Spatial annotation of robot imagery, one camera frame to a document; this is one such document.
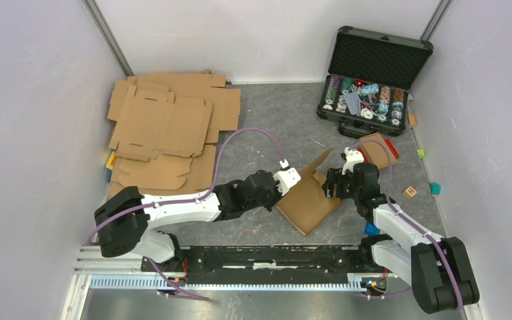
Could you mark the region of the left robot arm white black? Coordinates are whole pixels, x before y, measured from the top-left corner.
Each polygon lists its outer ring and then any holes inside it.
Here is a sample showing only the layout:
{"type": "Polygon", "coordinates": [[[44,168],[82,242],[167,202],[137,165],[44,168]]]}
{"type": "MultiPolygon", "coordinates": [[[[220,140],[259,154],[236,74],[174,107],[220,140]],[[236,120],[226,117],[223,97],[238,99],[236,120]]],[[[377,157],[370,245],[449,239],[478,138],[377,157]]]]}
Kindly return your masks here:
{"type": "Polygon", "coordinates": [[[237,219],[257,207],[271,210],[300,179],[290,168],[275,174],[260,170],[206,193],[158,196],[125,187],[94,213],[97,244],[105,258],[133,253],[152,259],[166,271],[176,271],[183,262],[178,240],[159,228],[237,219]]]}

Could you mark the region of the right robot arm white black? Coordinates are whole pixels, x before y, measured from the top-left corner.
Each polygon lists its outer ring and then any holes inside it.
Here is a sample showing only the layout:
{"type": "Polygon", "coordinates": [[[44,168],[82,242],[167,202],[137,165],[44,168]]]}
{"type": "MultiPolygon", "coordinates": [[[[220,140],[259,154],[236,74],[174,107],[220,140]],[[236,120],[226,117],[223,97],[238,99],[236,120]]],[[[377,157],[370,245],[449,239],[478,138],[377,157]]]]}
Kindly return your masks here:
{"type": "Polygon", "coordinates": [[[427,314],[476,304],[480,292],[466,246],[457,237],[442,237],[408,216],[381,192],[379,170],[370,163],[352,169],[330,168],[322,188],[328,198],[352,199],[378,235],[361,241],[360,267],[375,272],[387,268],[412,290],[427,314]]]}

